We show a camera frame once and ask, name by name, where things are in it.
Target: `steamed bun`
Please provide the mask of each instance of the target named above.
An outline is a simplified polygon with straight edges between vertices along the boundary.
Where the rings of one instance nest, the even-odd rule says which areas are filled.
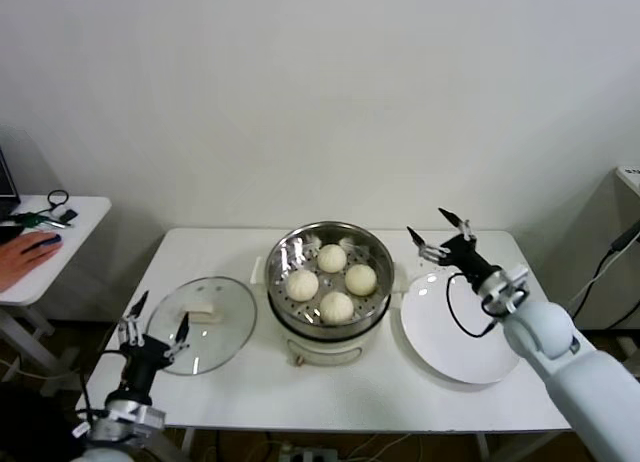
[[[353,316],[353,302],[340,292],[329,292],[320,302],[320,318],[326,324],[340,324]]]
[[[344,281],[349,292],[363,297],[376,290],[378,277],[375,271],[368,265],[358,264],[347,270]]]
[[[335,274],[340,272],[347,265],[347,254],[339,245],[328,244],[320,249],[318,253],[318,267],[321,270]]]
[[[287,295],[296,302],[311,300],[318,292],[318,278],[308,270],[296,270],[287,279]]]

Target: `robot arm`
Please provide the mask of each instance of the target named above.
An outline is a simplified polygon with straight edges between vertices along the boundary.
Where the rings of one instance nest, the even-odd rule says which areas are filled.
[[[562,307],[529,298],[526,267],[507,272],[489,264],[475,250],[468,221],[440,211],[461,234],[436,247],[409,228],[419,255],[460,269],[485,313],[502,323],[511,348],[544,381],[551,400],[599,461],[639,460],[640,384],[613,357],[596,350]]]
[[[152,407],[149,395],[156,373],[170,366],[189,345],[189,316],[185,313],[172,346],[142,333],[140,314],[148,292],[118,322],[120,353],[127,358],[119,387],[105,408],[87,407],[87,421],[74,435],[86,435],[88,450],[74,462],[127,462],[127,447],[142,447],[145,440],[164,429],[164,412]]]

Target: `perforated steamer tray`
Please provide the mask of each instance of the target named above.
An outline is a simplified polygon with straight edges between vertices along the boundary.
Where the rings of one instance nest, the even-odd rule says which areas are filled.
[[[336,274],[323,272],[317,264],[318,251],[327,244],[338,244],[347,254],[346,267]],[[346,271],[356,264],[369,265],[376,272],[378,286],[366,297],[349,293],[345,286]],[[308,302],[287,296],[287,279],[298,269],[318,277],[318,292]],[[319,341],[348,340],[373,327],[389,306],[393,279],[393,261],[384,244],[370,232],[343,222],[318,222],[294,230],[275,245],[265,264],[265,284],[278,320],[298,335]],[[351,320],[336,325],[321,320],[320,301],[332,291],[343,292],[353,301]]]

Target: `person's hand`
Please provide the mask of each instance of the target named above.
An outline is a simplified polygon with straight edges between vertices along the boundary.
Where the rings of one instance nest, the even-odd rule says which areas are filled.
[[[62,242],[36,247],[23,253],[32,245],[55,237],[55,235],[53,232],[31,232],[0,245],[0,292],[7,290],[56,254],[62,247]]]

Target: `cable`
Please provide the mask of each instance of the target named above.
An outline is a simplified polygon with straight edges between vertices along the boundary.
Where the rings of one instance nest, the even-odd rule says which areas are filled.
[[[77,409],[73,411],[76,415],[86,414],[89,412],[89,409]],[[109,411],[107,409],[91,409],[91,413],[93,415],[97,415],[100,417],[107,417],[109,415]]]
[[[469,332],[458,320],[458,317],[456,317],[455,312],[453,311],[453,306],[451,305],[451,294],[450,294],[450,290],[451,290],[451,282],[453,281],[453,279],[455,279],[456,277],[460,277],[464,275],[462,272],[458,272],[456,274],[453,274],[451,277],[449,277],[449,280],[447,280],[447,307],[449,307],[449,312],[451,313],[451,317],[453,318],[453,321],[456,323],[456,325],[460,328],[460,330],[462,330],[465,334],[467,334],[469,337],[473,337],[474,339],[480,339],[482,337],[484,337],[485,335],[487,335],[489,332],[491,332],[494,327],[498,324],[498,322],[496,320],[492,321],[489,323],[489,325],[487,325],[485,327],[485,329],[480,332],[479,334],[474,334],[473,332]]]
[[[103,349],[107,346],[107,343],[109,342],[109,337],[111,336],[111,334],[113,334],[113,331],[116,329],[116,327],[118,326],[118,322],[114,322],[113,324],[111,324],[111,326],[107,329],[107,331],[104,333],[104,335],[102,336],[102,340],[100,341],[100,343],[98,344],[98,350],[97,352],[102,352]]]
[[[18,352],[18,369],[23,370],[24,368],[24,360],[22,359],[22,354]],[[24,374],[20,374],[20,378],[22,383],[24,384]]]
[[[11,366],[13,364],[7,362],[6,360],[2,360],[0,359],[0,364],[5,365],[9,368],[11,368]],[[72,370],[71,372],[65,372],[64,374],[59,374],[59,375],[50,375],[50,376],[44,376],[44,375],[38,375],[38,374],[32,374],[31,372],[26,372],[24,370],[15,370],[16,373],[18,374],[22,374],[26,377],[31,377],[32,379],[38,379],[38,380],[55,380],[55,379],[64,379],[67,377],[70,377],[72,375],[75,375],[78,373],[78,370]]]
[[[573,304],[573,302],[575,302],[575,300],[580,297],[580,295],[587,289],[589,289],[589,287],[591,287],[593,284],[596,283],[596,281],[598,279],[600,279],[600,277],[602,277],[604,274],[607,273],[607,270],[609,270],[609,268],[616,263],[616,261],[627,251],[631,248],[631,246],[634,244],[634,242],[636,241],[636,239],[640,236],[640,231],[627,243],[627,245],[625,245],[624,249],[622,249],[620,252],[618,252],[615,257],[613,257],[613,259],[611,259],[609,261],[609,263],[607,265],[604,266],[604,268],[602,269],[602,271],[596,275],[595,277],[593,277],[589,282],[587,282],[585,284],[584,287],[582,287],[578,293],[576,295],[574,295],[571,300],[569,300],[569,304]]]
[[[613,329],[616,325],[621,324],[622,322],[624,322],[625,320],[627,320],[629,317],[631,317],[633,315],[633,313],[638,310],[640,308],[640,300],[638,300],[638,303],[636,305],[633,306],[633,308],[627,312],[626,314],[624,314],[622,317],[620,317],[618,320],[616,320],[613,324],[611,324],[610,326],[608,326],[606,329],[604,330],[610,330]]]
[[[253,458],[253,454],[256,453],[256,450],[258,450],[260,447],[262,447],[265,444],[269,444],[269,445],[283,445],[282,442],[278,442],[277,440],[265,440],[263,442],[260,442],[258,445],[254,446],[253,449],[251,449],[251,452],[249,452],[249,455],[247,455],[247,458],[244,459],[245,462],[251,462],[251,459]]]
[[[604,257],[598,263],[598,267],[596,268],[596,271],[593,273],[593,277],[591,277],[591,281],[593,281],[600,274],[600,271],[602,270],[602,266],[613,254],[614,252],[612,249],[609,249],[609,252],[604,254]],[[589,294],[591,294],[591,289],[593,289],[593,282],[591,281],[589,281],[589,284],[588,284],[589,288],[587,289],[587,291],[584,294],[584,297],[580,301],[580,305],[578,305],[578,308],[576,309],[575,313],[571,316],[573,320],[576,320],[576,317],[584,307],[584,304],[587,302],[587,299],[589,298]]]
[[[358,447],[353,449],[351,451],[351,453],[349,455],[347,455],[347,459],[351,459],[355,455],[356,452],[358,452],[360,449],[363,449],[364,447],[369,445],[369,443],[373,442],[373,439],[375,439],[377,436],[378,436],[378,434],[372,435],[367,440],[365,440],[364,443],[360,444]]]
[[[371,458],[369,459],[369,462],[374,462],[376,459],[380,458],[380,456],[381,456],[384,452],[386,452],[388,449],[390,449],[391,447],[393,447],[393,446],[394,446],[394,445],[396,445],[396,444],[399,444],[400,442],[402,442],[403,440],[405,440],[405,439],[406,439],[406,438],[408,438],[408,437],[411,437],[411,434],[403,435],[402,437],[400,437],[400,438],[398,438],[398,439],[394,440],[393,442],[391,442],[391,443],[389,443],[389,444],[385,445],[382,449],[380,449],[380,451],[379,451],[376,455],[374,455],[373,457],[371,457]]]
[[[422,462],[422,437],[418,434],[418,460],[416,462]]]
[[[93,409],[91,408],[91,402],[89,401],[89,391],[87,390],[87,381],[84,380],[84,374],[78,373],[80,379],[80,387],[82,388],[82,397],[84,398],[84,407],[87,409],[87,422],[93,427]]]

